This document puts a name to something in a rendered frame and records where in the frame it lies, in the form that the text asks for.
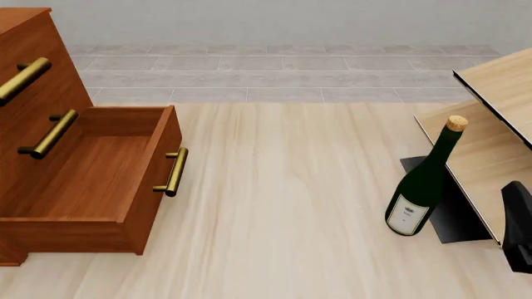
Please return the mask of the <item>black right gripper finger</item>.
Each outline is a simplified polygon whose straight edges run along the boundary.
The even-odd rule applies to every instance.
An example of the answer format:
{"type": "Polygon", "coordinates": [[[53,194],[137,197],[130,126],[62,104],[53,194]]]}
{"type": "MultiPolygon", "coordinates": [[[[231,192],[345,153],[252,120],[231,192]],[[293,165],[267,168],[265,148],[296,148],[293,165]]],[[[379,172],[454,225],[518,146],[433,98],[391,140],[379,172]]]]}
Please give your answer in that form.
{"type": "Polygon", "coordinates": [[[511,181],[501,193],[505,209],[503,246],[532,243],[532,194],[520,181],[511,181]]]}

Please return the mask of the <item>open wooden drawer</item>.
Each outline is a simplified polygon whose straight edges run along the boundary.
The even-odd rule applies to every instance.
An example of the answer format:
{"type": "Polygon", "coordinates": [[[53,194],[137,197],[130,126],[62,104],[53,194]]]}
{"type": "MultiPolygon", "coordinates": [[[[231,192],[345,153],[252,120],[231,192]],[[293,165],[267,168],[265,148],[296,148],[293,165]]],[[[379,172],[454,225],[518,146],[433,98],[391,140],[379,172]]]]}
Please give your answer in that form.
{"type": "Polygon", "coordinates": [[[23,218],[0,218],[0,265],[35,252],[141,255],[182,136],[174,106],[92,107],[73,151],[23,218]]]}

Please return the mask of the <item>dark green wine bottle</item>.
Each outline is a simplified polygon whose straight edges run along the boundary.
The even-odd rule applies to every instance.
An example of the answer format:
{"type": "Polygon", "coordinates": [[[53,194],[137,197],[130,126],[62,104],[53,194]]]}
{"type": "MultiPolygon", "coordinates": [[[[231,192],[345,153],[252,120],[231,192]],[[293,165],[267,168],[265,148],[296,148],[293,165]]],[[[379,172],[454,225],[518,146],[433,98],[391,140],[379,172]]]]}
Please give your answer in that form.
{"type": "Polygon", "coordinates": [[[431,152],[401,179],[385,212],[392,231],[402,236],[421,231],[441,200],[446,162],[467,125],[463,116],[450,116],[431,152]]]}

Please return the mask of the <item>pale wooden wine rack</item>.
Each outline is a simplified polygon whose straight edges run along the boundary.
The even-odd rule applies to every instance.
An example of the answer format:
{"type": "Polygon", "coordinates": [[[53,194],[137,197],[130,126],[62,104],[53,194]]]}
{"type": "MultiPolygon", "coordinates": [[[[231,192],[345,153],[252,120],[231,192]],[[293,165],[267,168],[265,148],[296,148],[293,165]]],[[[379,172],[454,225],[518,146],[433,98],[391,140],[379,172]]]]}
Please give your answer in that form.
{"type": "Polygon", "coordinates": [[[431,142],[449,116],[469,121],[447,168],[491,238],[503,243],[501,189],[520,181],[532,193],[532,47],[453,76],[472,99],[415,119],[431,142]]]}

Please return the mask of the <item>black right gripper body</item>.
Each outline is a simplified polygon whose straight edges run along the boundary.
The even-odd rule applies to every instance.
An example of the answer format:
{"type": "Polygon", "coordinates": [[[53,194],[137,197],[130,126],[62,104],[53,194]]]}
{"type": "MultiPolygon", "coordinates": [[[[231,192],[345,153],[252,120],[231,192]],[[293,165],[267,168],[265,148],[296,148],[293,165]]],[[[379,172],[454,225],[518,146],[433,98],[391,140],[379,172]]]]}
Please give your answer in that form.
{"type": "Polygon", "coordinates": [[[503,251],[513,272],[532,274],[532,241],[522,243],[504,241],[503,251]]]}

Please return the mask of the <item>brown wooden cabinet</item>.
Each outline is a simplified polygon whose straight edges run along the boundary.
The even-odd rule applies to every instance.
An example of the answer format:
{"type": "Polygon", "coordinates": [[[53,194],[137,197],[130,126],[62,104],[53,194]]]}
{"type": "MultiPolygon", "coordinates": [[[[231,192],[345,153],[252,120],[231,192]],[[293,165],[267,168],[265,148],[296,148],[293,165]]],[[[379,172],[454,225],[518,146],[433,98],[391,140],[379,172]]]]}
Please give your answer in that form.
{"type": "MultiPolygon", "coordinates": [[[[48,7],[5,7],[0,8],[0,36],[11,32],[30,32],[32,30],[55,29],[59,34],[52,17],[51,9],[48,7]]],[[[80,130],[75,126],[67,131],[67,139],[59,139],[63,148],[57,146],[53,150],[61,150],[62,158],[55,159],[46,170],[51,173],[38,186],[36,186],[24,197],[11,199],[10,201],[0,200],[0,218],[23,218],[26,216],[27,208],[30,208],[34,201],[47,190],[47,186],[52,182],[54,176],[68,159],[69,154],[73,151],[76,139],[80,136],[80,130]]]]}

